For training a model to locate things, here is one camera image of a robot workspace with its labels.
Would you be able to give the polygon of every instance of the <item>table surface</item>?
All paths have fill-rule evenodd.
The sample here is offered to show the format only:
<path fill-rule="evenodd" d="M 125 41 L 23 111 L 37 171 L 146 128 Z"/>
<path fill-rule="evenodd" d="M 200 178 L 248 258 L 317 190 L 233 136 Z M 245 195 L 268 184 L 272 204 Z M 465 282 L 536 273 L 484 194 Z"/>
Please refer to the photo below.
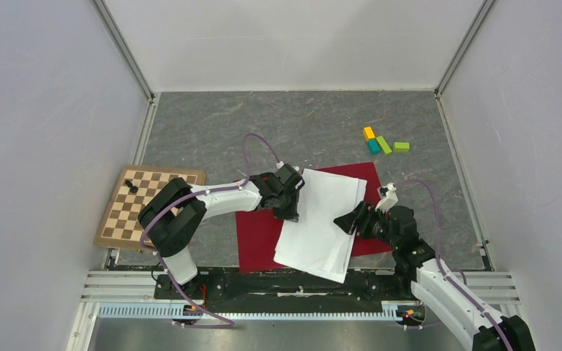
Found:
<path fill-rule="evenodd" d="M 407 153 L 371 155 L 362 130 L 371 126 L 392 145 L 409 142 Z M 453 268 L 483 269 L 434 95 L 428 91 L 278 91 L 162 93 L 144 165 L 207 172 L 207 184 L 241 178 L 243 134 L 265 136 L 280 157 L 308 168 L 374 162 L 382 184 L 407 178 L 429 181 L 441 207 L 441 254 Z M 253 173 L 274 169 L 274 157 L 259 140 L 247 142 Z M 420 184 L 398 190 L 399 204 L 415 210 L 419 232 L 435 240 L 430 196 Z M 236 266 L 233 214 L 204 221 L 191 241 L 197 265 Z M 150 265 L 156 257 L 122 250 L 118 264 Z M 393 268 L 390 254 L 351 259 L 352 268 Z"/>

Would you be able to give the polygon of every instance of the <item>metal track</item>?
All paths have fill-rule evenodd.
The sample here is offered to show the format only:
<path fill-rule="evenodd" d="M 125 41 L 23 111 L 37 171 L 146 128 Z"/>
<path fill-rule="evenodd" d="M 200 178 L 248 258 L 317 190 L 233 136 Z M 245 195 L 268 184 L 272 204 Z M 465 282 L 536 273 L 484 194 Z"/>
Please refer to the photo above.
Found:
<path fill-rule="evenodd" d="M 441 120 L 443 122 L 443 128 L 445 129 L 445 135 L 447 136 L 447 142 L 449 143 L 449 148 L 451 149 L 452 156 L 454 159 L 454 165 L 456 167 L 457 176 L 460 179 L 460 186 L 462 187 L 462 195 L 466 202 L 468 208 L 468 213 L 471 216 L 471 223 L 473 224 L 473 229 L 475 230 L 475 236 L 477 237 L 477 243 L 480 247 L 480 255 L 484 263 L 484 267 L 488 270 L 492 269 L 492 258 L 490 252 L 486 246 L 486 238 L 484 235 L 484 227 L 482 222 L 479 220 L 479 215 L 475 209 L 475 202 L 473 201 L 473 194 L 471 192 L 470 184 L 468 183 L 468 178 L 464 170 L 464 165 L 460 158 L 460 154 L 457 151 L 455 141 L 452 135 L 451 128 L 449 127 L 449 121 L 447 120 L 447 115 L 443 108 L 443 102 L 440 97 L 436 97 L 436 105 L 438 106 L 438 112 L 441 115 Z"/>
<path fill-rule="evenodd" d="M 81 302 L 78 304 L 66 351 L 87 351 L 99 310 L 99 303 Z"/>
<path fill-rule="evenodd" d="M 490 305 L 520 305 L 520 298 L 510 273 L 465 272 L 468 287 Z M 148 271 L 90 271 L 87 276 L 81 302 L 101 303 L 167 303 L 154 300 L 156 282 Z M 184 300 L 171 303 L 185 304 Z"/>
<path fill-rule="evenodd" d="M 143 157 L 145 156 L 145 150 L 147 148 L 151 128 L 154 125 L 154 117 L 156 117 L 159 101 L 160 93 L 156 94 L 156 96 L 154 96 L 154 98 L 148 103 L 145 120 L 143 120 L 143 126 L 141 128 L 141 134 L 139 135 L 139 139 L 137 141 L 137 150 L 135 152 L 135 157 L 132 160 L 133 165 L 141 165 L 143 163 Z"/>
<path fill-rule="evenodd" d="M 208 315 L 184 313 L 183 303 L 102 303 L 98 317 L 172 320 L 212 319 Z M 397 305 L 383 304 L 382 312 L 351 313 L 219 313 L 231 320 L 383 320 L 398 321 Z"/>

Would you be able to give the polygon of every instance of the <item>lime green block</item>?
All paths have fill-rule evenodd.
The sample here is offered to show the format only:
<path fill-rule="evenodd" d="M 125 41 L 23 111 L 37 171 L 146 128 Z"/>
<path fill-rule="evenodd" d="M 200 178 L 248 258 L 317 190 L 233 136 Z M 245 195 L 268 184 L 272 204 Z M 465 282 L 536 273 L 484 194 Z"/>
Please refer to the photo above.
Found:
<path fill-rule="evenodd" d="M 378 142 L 378 145 L 382 148 L 382 151 L 384 152 L 384 154 L 388 155 L 391 152 L 393 152 L 391 150 L 391 148 L 389 147 L 389 144 L 387 144 L 386 141 L 384 140 L 384 138 L 382 137 L 382 135 L 380 137 L 377 137 L 376 141 Z"/>
<path fill-rule="evenodd" d="M 400 143 L 399 141 L 393 143 L 393 150 L 395 152 L 406 152 L 410 149 L 411 149 L 410 143 Z"/>

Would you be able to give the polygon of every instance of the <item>teal block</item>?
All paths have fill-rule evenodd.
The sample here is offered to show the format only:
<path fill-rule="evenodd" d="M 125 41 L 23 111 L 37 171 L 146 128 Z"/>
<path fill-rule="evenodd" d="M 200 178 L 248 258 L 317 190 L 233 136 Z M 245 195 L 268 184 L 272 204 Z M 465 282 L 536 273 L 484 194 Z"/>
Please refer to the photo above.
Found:
<path fill-rule="evenodd" d="M 372 155 L 376 155 L 378 154 L 378 152 L 380 152 L 380 146 L 378 146 L 378 143 L 376 143 L 375 139 L 367 141 L 367 148 L 370 150 Z"/>

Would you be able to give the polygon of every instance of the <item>yellow block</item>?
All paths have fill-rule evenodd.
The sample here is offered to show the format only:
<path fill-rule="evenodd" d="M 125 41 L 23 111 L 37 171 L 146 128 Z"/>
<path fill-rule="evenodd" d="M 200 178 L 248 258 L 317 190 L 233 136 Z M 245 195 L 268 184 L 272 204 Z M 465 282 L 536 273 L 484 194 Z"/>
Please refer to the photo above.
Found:
<path fill-rule="evenodd" d="M 370 141 L 371 139 L 376 138 L 376 135 L 374 134 L 372 127 L 363 128 L 363 136 L 365 137 L 365 141 Z"/>

